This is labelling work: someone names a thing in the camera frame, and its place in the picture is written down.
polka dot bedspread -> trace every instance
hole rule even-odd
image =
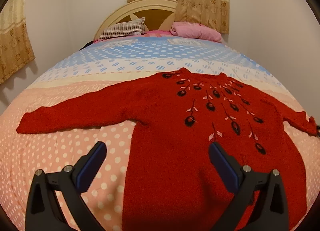
[[[125,121],[99,129],[17,134],[16,128],[25,112],[122,81],[181,67],[193,73],[218,75],[223,72],[273,95],[296,111],[303,110],[263,67],[219,43],[150,35],[93,44],[45,72],[0,116],[0,203],[16,227],[25,230],[26,203],[35,170],[42,168],[49,173],[74,165],[99,140],[108,147],[107,158],[82,198],[106,230],[120,231],[125,175],[135,126],[135,122]],[[287,122],[284,127],[305,163],[306,200],[310,209],[320,189],[320,141]],[[57,197],[69,225],[78,229],[60,192]]]

wooden headboard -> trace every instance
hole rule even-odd
[[[101,24],[94,39],[109,26],[120,22],[127,22],[145,17],[145,29],[150,30],[170,30],[174,22],[176,0],[135,0],[113,12]]]

red sweater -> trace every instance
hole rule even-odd
[[[303,160],[283,121],[310,135],[316,123],[225,74],[158,73],[26,113],[18,133],[47,133],[135,120],[123,207],[124,231],[209,230],[233,195],[208,157],[218,141],[241,165],[284,183],[290,228],[306,213]],[[248,221],[250,206],[238,228]]]

silver bolt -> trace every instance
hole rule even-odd
[[[71,165],[67,165],[67,166],[65,166],[65,167],[63,168],[63,170],[64,170],[65,172],[70,172],[72,169],[73,169],[73,167],[72,167]]]
[[[42,169],[36,170],[36,173],[35,173],[36,176],[40,176],[41,174],[42,174]]]
[[[275,175],[275,176],[279,176],[279,175],[280,175],[280,172],[279,172],[279,170],[277,170],[277,169],[274,169],[274,170],[272,171],[272,173],[273,173],[273,175]]]
[[[249,165],[244,165],[242,167],[242,169],[245,171],[245,172],[250,172],[251,171],[251,167]]]

pink folded blanket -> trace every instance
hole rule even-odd
[[[222,42],[222,36],[216,30],[205,25],[190,22],[174,22],[170,33],[183,38],[198,38],[218,43]]]

